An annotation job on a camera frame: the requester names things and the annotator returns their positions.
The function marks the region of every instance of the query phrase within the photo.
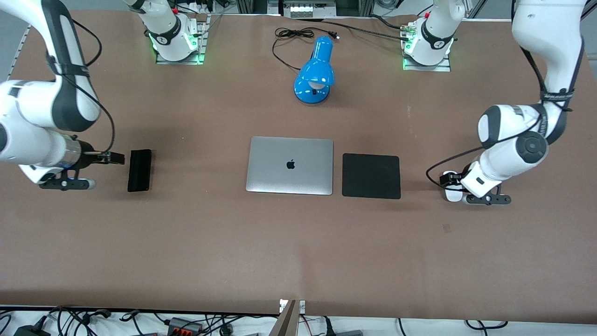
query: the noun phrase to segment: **silver laptop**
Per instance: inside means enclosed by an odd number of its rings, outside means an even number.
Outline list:
[[[331,195],[334,142],[324,139],[251,139],[247,191]]]

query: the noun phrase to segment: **black object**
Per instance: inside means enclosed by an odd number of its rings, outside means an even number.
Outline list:
[[[2,124],[0,124],[0,152],[4,150],[4,147],[6,147],[7,142],[8,136],[6,135],[6,130],[4,129]]]
[[[43,330],[37,330],[32,325],[20,326],[14,333],[14,336],[51,336],[49,332]]]
[[[400,199],[397,156],[346,153],[342,161],[342,195]]]
[[[477,321],[477,322],[479,323],[479,326],[483,325],[483,322],[481,322],[481,321]],[[504,321],[503,323],[500,323],[498,325],[492,325],[492,326],[483,325],[483,328],[470,325],[469,320],[464,320],[464,324],[466,324],[466,326],[468,326],[470,329],[480,331],[480,330],[502,329],[508,325],[508,321]]]
[[[98,310],[96,310],[95,313],[91,313],[91,314],[85,313],[83,315],[82,323],[83,323],[83,325],[89,325],[89,323],[91,323],[91,318],[93,316],[103,316],[105,319],[107,319],[111,315],[112,315],[112,313],[107,309],[98,309]]]
[[[128,192],[149,190],[151,176],[151,149],[131,151],[131,168],[128,172]]]
[[[201,331],[200,323],[189,322],[177,317],[172,318],[168,325],[168,335],[198,336]]]
[[[220,328],[220,336],[232,336],[232,325],[225,325]]]
[[[327,316],[324,316],[325,319],[325,336],[336,336],[336,332],[334,332],[334,327],[332,326],[332,321]]]

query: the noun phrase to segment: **black cable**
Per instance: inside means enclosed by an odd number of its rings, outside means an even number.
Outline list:
[[[330,318],[327,316],[324,316],[324,319],[325,319],[325,327],[326,327],[325,336],[336,336],[336,333],[334,332],[334,327],[332,327],[332,321],[330,321]]]
[[[13,317],[10,314],[9,315],[4,315],[3,317],[0,317],[0,321],[2,321],[4,319],[8,319],[8,320],[6,321],[6,324],[2,327],[2,329],[0,329],[0,335],[2,335],[2,333],[6,330],[6,328],[8,328],[8,324],[13,319]]]
[[[426,10],[430,9],[431,7],[433,7],[433,5],[430,5],[429,7],[423,9],[422,11],[418,12],[417,16],[421,16],[421,14],[423,14]]]
[[[402,333],[402,336],[407,336],[407,333],[404,332],[404,328],[402,327],[402,319],[398,319],[398,326],[400,326],[400,332]]]
[[[163,324],[167,325],[167,323],[168,323],[168,320],[162,320],[162,318],[161,318],[161,317],[159,317],[157,313],[153,313],[153,315],[154,315],[154,316],[155,316],[155,317],[156,317],[158,320],[162,321],[162,323],[163,323]]]
[[[495,145],[497,145],[497,144],[498,144],[498,143],[500,143],[500,142],[508,141],[508,140],[514,139],[514,138],[516,138],[516,137],[518,137],[518,136],[520,136],[520,135],[523,135],[524,133],[526,133],[526,132],[530,131],[531,129],[533,129],[533,127],[535,127],[535,126],[536,126],[536,125],[539,123],[539,121],[541,121],[541,115],[539,115],[539,116],[537,117],[537,119],[535,120],[535,122],[532,124],[532,126],[531,126],[531,127],[527,128],[526,130],[524,130],[524,131],[522,131],[522,132],[520,132],[520,133],[518,133],[518,134],[515,134],[515,135],[509,136],[509,137],[507,137],[507,138],[504,138],[504,139],[502,139],[502,140],[499,140],[498,142],[496,142],[496,143],[495,143]],[[431,170],[433,170],[435,167],[438,167],[438,166],[440,166],[440,165],[442,165],[442,164],[444,164],[444,163],[446,163],[446,162],[449,162],[449,161],[455,160],[455,159],[457,159],[457,158],[459,158],[459,157],[462,157],[462,156],[465,156],[465,155],[467,155],[467,154],[470,154],[470,153],[473,153],[473,152],[479,151],[479,150],[481,150],[481,149],[483,149],[483,146],[479,146],[479,147],[475,147],[475,148],[473,148],[473,149],[469,149],[468,151],[464,151],[464,152],[462,152],[462,153],[459,153],[459,154],[456,154],[456,155],[454,155],[454,156],[452,156],[452,157],[449,157],[449,158],[447,158],[447,159],[445,159],[445,160],[442,160],[442,161],[440,161],[440,162],[438,162],[438,163],[434,164],[433,166],[429,167],[429,169],[427,169],[427,171],[425,171],[425,175],[427,176],[427,178],[428,178],[428,179],[429,179],[431,182],[433,182],[433,184],[437,185],[438,187],[440,187],[440,188],[442,188],[442,189],[444,189],[444,190],[467,191],[467,190],[466,190],[466,189],[464,189],[464,188],[462,188],[462,189],[452,189],[452,188],[444,187],[444,186],[440,185],[439,183],[437,183],[437,182],[436,182],[434,179],[432,179],[432,178],[431,178],[431,176],[429,176],[429,172],[430,172]]]
[[[112,118],[112,115],[110,114],[110,112],[108,112],[108,110],[96,98],[94,98],[92,95],[90,95],[89,92],[85,91],[82,87],[80,87],[79,85],[77,85],[77,83],[75,83],[74,81],[72,81],[72,79],[68,78],[65,75],[60,75],[60,76],[62,78],[64,78],[64,80],[67,81],[70,85],[74,86],[76,89],[78,89],[79,91],[83,92],[84,95],[86,95],[89,99],[91,99],[94,103],[96,103],[97,106],[99,106],[101,108],[101,110],[104,111],[104,113],[106,114],[106,116],[110,120],[110,126],[112,128],[112,137],[110,139],[110,145],[102,153],[105,154],[105,153],[109,152],[110,149],[112,149],[112,147],[114,146],[114,140],[116,139],[116,127],[114,126],[114,119]]]
[[[139,324],[137,324],[137,315],[133,315],[133,324],[135,325],[135,329],[137,330],[137,332],[139,333],[139,336],[145,336],[145,334],[141,331],[141,329],[139,328]]]
[[[595,9],[595,7],[597,7],[597,3],[594,3],[589,10],[584,11],[584,13],[580,16],[580,20],[583,20],[585,17],[587,17],[587,15],[589,15],[589,13],[591,13],[593,11],[593,9]]]
[[[291,69],[300,70],[300,68],[297,68],[295,66],[292,66],[292,65],[286,63],[278,55],[276,55],[276,51],[274,50],[274,48],[276,47],[276,44],[278,43],[278,41],[285,41],[285,40],[288,40],[288,39],[291,39],[291,38],[314,38],[315,37],[315,33],[313,32],[313,30],[318,30],[320,32],[324,32],[324,33],[328,34],[329,36],[331,36],[334,39],[338,37],[338,34],[336,32],[332,32],[332,31],[321,29],[321,28],[317,28],[317,27],[307,27],[307,28],[303,28],[303,29],[300,29],[300,30],[293,30],[293,29],[288,29],[288,28],[280,27],[280,28],[277,28],[273,32],[273,34],[276,35],[276,40],[272,44],[272,54],[273,54],[273,56],[275,58],[277,58],[278,61],[282,62],[282,64],[284,64],[285,66],[287,66],[287,67],[289,67]]]
[[[384,33],[380,33],[380,32],[373,32],[371,30],[366,30],[366,29],[363,29],[363,28],[358,28],[358,27],[353,27],[353,26],[349,26],[349,25],[344,25],[342,23],[331,22],[331,21],[321,21],[321,23],[329,23],[330,25],[336,25],[336,26],[340,26],[340,27],[344,27],[344,28],[348,28],[348,29],[353,29],[353,30],[356,30],[358,32],[363,32],[363,33],[377,35],[377,36],[382,36],[382,37],[387,37],[387,38],[399,39],[400,41],[408,41],[408,38],[406,38],[406,37],[388,35],[388,34],[384,34]]]
[[[481,326],[481,330],[483,330],[483,335],[487,336],[487,328],[485,327],[485,325],[483,324],[483,322],[481,321],[477,321],[477,323],[479,323],[479,325]]]
[[[96,60],[97,60],[98,58],[100,58],[100,56],[101,56],[101,51],[102,51],[102,49],[103,49],[103,46],[101,45],[100,38],[99,38],[99,37],[97,37],[97,35],[96,35],[96,34],[94,34],[94,33],[93,33],[91,30],[87,29],[87,27],[85,27],[84,25],[82,25],[82,24],[78,23],[78,22],[77,22],[75,19],[73,19],[73,23],[74,23],[74,24],[76,24],[77,26],[81,27],[81,28],[82,28],[84,31],[86,31],[86,32],[87,32],[89,35],[93,36],[93,37],[96,39],[96,41],[97,41],[97,48],[98,48],[98,50],[97,50],[97,54],[96,54],[96,55],[95,55],[95,56],[94,56],[94,57],[93,57],[93,58],[92,58],[92,59],[89,61],[89,63],[85,64],[85,66],[90,66],[90,65],[92,65],[93,63],[95,63],[95,62],[96,62]]]
[[[92,330],[92,329],[91,329],[91,328],[90,328],[90,327],[87,325],[87,323],[85,323],[85,321],[83,321],[83,320],[82,320],[82,319],[79,317],[79,314],[78,314],[78,313],[75,313],[74,311],[71,311],[71,310],[70,310],[70,309],[68,309],[68,308],[64,308],[64,307],[59,307],[59,308],[60,308],[60,310],[59,310],[59,312],[58,312],[58,319],[57,319],[58,325],[60,325],[60,315],[61,315],[62,311],[64,310],[64,311],[68,312],[68,313],[69,313],[69,314],[70,314],[70,315],[71,315],[71,316],[72,316],[72,317],[73,317],[73,318],[74,318],[74,319],[75,319],[77,322],[79,322],[79,324],[78,324],[78,325],[77,325],[77,327],[75,328],[75,335],[76,335],[76,332],[77,332],[77,330],[79,329],[79,327],[82,325],[83,327],[85,327],[85,330],[87,331],[87,335],[88,335],[88,336],[89,336],[90,334],[91,334],[91,335],[93,335],[93,336],[97,336],[96,332],[94,332],[94,331],[93,331],[93,330]]]
[[[470,329],[473,329],[473,330],[483,330],[483,328],[480,328],[480,327],[476,327],[476,326],[472,326],[472,325],[470,325],[470,322],[469,322],[469,320],[464,320],[464,323],[465,323],[465,324],[466,324],[466,326],[468,326]],[[487,330],[491,330],[491,329],[493,330],[493,329],[502,329],[502,328],[504,328],[504,327],[505,327],[505,326],[507,326],[507,325],[508,325],[508,321],[504,321],[503,323],[501,323],[501,324],[498,324],[498,325],[493,325],[493,326],[485,326],[485,325],[484,325],[484,327],[485,327],[485,329],[487,329]]]
[[[75,321],[75,318],[73,316],[71,316],[71,317],[72,317],[72,319],[70,320],[69,324],[66,326],[66,330],[64,331],[65,335],[69,334],[70,327],[72,326],[73,322]]]
[[[383,23],[384,25],[386,25],[386,26],[388,26],[388,27],[390,27],[390,28],[394,28],[394,29],[398,29],[398,30],[402,29],[402,28],[400,28],[400,26],[396,26],[396,25],[393,25],[393,24],[389,23],[388,21],[386,21],[386,19],[382,18],[382,17],[381,17],[381,16],[379,16],[379,15],[376,15],[376,14],[370,14],[370,15],[369,15],[369,17],[374,17],[374,18],[376,18],[377,20],[380,20],[380,21],[381,21],[381,23]]]

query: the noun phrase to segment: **power cord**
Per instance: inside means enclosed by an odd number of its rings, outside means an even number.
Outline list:
[[[97,41],[97,54],[89,61],[89,63],[86,63],[85,66],[91,66],[93,63],[96,62],[96,60],[98,58],[100,58],[101,56],[101,51],[103,49],[103,46],[101,45],[101,41],[100,38],[97,37],[96,34],[94,34],[91,30],[89,30],[87,27],[85,27],[84,25],[80,24],[79,22],[77,22],[75,19],[72,19],[73,23],[76,24],[77,26],[81,27],[81,29],[83,29],[84,31],[86,31],[89,35],[93,36],[96,41]]]
[[[8,328],[8,325],[10,324],[10,321],[13,319],[12,315],[8,314],[8,315],[3,315],[2,317],[0,317],[0,321],[7,319],[6,324],[2,327],[2,329],[0,329],[0,335],[2,335],[2,333],[6,330],[6,328]]]
[[[483,330],[483,333],[485,334],[484,336],[487,336],[487,331],[488,331],[488,330],[502,329],[502,328],[504,328],[505,326],[507,326],[507,325],[508,325],[508,321],[504,321],[504,322],[503,322],[503,323],[501,323],[501,324],[498,324],[498,325],[493,325],[493,326],[485,326],[485,325],[483,324],[483,322],[481,322],[480,320],[476,320],[476,321],[477,321],[477,323],[479,324],[479,327],[476,327],[476,326],[472,326],[472,325],[470,325],[470,322],[469,322],[469,320],[464,320],[464,323],[465,323],[465,324],[466,324],[466,326],[467,326],[467,327],[469,327],[470,329],[473,329],[473,330],[478,330],[478,331],[481,331],[481,330]]]
[[[328,23],[329,25],[336,25],[336,26],[340,26],[340,27],[344,27],[344,28],[356,30],[358,32],[363,32],[363,33],[367,33],[367,34],[371,34],[371,35],[376,35],[376,36],[381,36],[381,37],[387,37],[387,38],[393,38],[393,39],[398,39],[400,41],[406,41],[406,42],[408,42],[408,38],[406,38],[406,37],[388,35],[388,34],[384,34],[384,33],[380,33],[380,32],[374,32],[372,30],[366,30],[366,29],[363,29],[363,28],[353,27],[353,26],[345,25],[343,23],[337,23],[337,22],[331,22],[331,21],[321,21],[321,23]]]
[[[386,21],[386,19],[384,19],[383,17],[381,17],[381,16],[379,16],[379,15],[376,15],[376,14],[371,14],[371,15],[369,15],[369,17],[374,17],[374,18],[376,18],[377,20],[380,20],[380,21],[381,21],[381,23],[383,23],[384,25],[386,25],[386,26],[388,26],[388,27],[390,27],[390,28],[394,28],[394,29],[402,30],[402,27],[400,27],[400,26],[396,26],[396,25],[393,25],[393,24],[389,23],[388,21]]]
[[[402,336],[407,336],[407,333],[404,332],[404,328],[402,327],[402,319],[398,319],[398,326],[400,327],[400,332],[402,333]]]
[[[326,326],[326,331],[325,331],[325,336],[336,336],[336,333],[334,332],[334,328],[332,327],[332,321],[330,321],[330,318],[327,316],[324,316],[325,319],[325,326]]]
[[[272,44],[273,56],[275,58],[277,58],[278,61],[282,62],[282,64],[284,64],[285,66],[287,66],[291,69],[300,71],[300,68],[297,68],[296,66],[292,66],[292,65],[286,63],[283,59],[281,59],[278,55],[276,55],[276,51],[274,50],[274,48],[276,47],[276,44],[278,43],[278,41],[285,41],[285,40],[293,39],[293,38],[314,38],[315,37],[315,33],[313,32],[314,30],[324,32],[334,39],[340,38],[338,36],[338,33],[336,33],[336,32],[332,32],[330,30],[325,30],[325,29],[321,29],[321,28],[317,28],[317,27],[307,27],[307,28],[303,28],[300,30],[293,30],[293,29],[280,27],[274,31],[274,35],[276,35],[276,40]]]

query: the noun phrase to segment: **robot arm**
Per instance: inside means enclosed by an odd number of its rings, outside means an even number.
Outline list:
[[[168,0],[124,0],[139,14],[154,49],[165,60],[178,62],[198,49],[197,20],[174,14]]]
[[[404,53],[422,65],[441,62],[454,42],[454,33],[464,18],[462,0],[433,0],[429,15],[408,24]]]
[[[485,151],[459,181],[476,197],[539,165],[564,132],[583,54],[583,7],[584,0],[520,0],[512,33],[524,50],[547,64],[541,102],[494,105],[481,116],[478,135]]]
[[[1,0],[0,10],[32,25],[42,35],[48,60],[58,72],[96,97],[89,81],[81,46],[70,14],[56,0]],[[65,131],[81,132],[93,125],[99,107],[57,74],[53,82],[9,81],[2,91],[15,97],[19,111],[29,123]]]
[[[39,31],[48,65],[56,75],[54,81],[0,84],[0,162],[19,164],[31,181],[46,188],[52,188],[55,184],[47,182],[58,181],[55,175],[64,170],[76,170],[78,175],[79,169],[91,163],[123,164],[124,157],[119,154],[87,154],[94,152],[90,144],[52,130],[84,131],[100,113],[99,106],[75,87],[97,100],[66,7],[59,0],[0,0],[0,10]],[[111,154],[118,157],[117,162],[110,160]],[[60,184],[64,190],[91,189],[94,181],[75,177],[64,178]]]

